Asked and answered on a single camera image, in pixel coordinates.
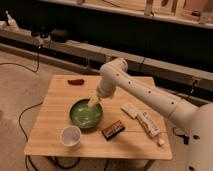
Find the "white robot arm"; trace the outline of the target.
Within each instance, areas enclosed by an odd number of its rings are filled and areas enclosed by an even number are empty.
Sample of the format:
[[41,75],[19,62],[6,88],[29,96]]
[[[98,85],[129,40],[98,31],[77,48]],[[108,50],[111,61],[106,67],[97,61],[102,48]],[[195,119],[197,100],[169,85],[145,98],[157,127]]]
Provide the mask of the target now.
[[213,103],[197,107],[187,100],[149,86],[127,74],[125,59],[117,58],[100,68],[101,81],[92,108],[103,98],[112,97],[116,87],[129,92],[146,105],[189,133],[189,154],[185,171],[213,171]]

